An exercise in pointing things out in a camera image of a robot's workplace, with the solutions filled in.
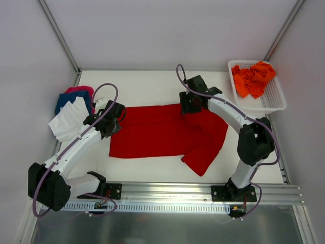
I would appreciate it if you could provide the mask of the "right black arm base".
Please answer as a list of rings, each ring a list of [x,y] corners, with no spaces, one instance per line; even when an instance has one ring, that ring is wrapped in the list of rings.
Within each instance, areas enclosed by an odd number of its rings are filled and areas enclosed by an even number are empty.
[[[244,188],[237,188],[231,178],[223,186],[212,185],[211,198],[213,202],[257,202],[255,188],[251,183]]]

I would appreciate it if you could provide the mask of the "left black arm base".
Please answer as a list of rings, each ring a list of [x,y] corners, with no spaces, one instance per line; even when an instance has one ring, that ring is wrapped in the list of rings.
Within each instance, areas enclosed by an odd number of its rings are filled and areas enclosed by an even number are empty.
[[[106,178],[104,176],[102,176],[99,173],[96,173],[94,171],[88,171],[87,174],[95,176],[100,181],[99,186],[95,192],[90,193],[90,194],[94,195],[94,197],[83,194],[83,195],[77,196],[78,199],[104,200],[103,198],[99,198],[99,196],[110,198],[113,200],[121,199],[122,184],[107,183]]]

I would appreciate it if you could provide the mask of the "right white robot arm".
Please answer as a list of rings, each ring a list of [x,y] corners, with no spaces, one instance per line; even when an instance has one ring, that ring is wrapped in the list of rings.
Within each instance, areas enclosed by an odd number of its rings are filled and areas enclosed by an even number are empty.
[[[240,161],[228,183],[227,195],[231,200],[239,201],[245,196],[245,188],[250,185],[257,165],[275,150],[270,122],[266,117],[252,118],[244,113],[221,90],[208,88],[200,75],[180,81],[186,88],[179,94],[183,114],[208,110],[221,117],[238,134]]]

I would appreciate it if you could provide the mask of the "red t shirt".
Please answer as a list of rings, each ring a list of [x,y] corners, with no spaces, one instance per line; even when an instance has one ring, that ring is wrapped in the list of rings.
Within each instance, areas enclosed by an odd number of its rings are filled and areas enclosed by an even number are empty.
[[[180,104],[127,107],[109,156],[121,159],[181,156],[203,176],[223,147],[228,124],[213,112],[181,113]]]

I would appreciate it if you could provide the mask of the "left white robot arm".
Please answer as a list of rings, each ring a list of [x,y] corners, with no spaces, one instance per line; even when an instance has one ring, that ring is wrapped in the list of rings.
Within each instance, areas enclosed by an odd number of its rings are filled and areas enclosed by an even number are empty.
[[[59,211],[71,198],[106,195],[106,178],[94,171],[70,178],[72,170],[89,148],[121,130],[119,123],[126,107],[109,100],[105,108],[91,114],[69,144],[43,164],[33,163],[28,170],[27,194],[50,210]]]

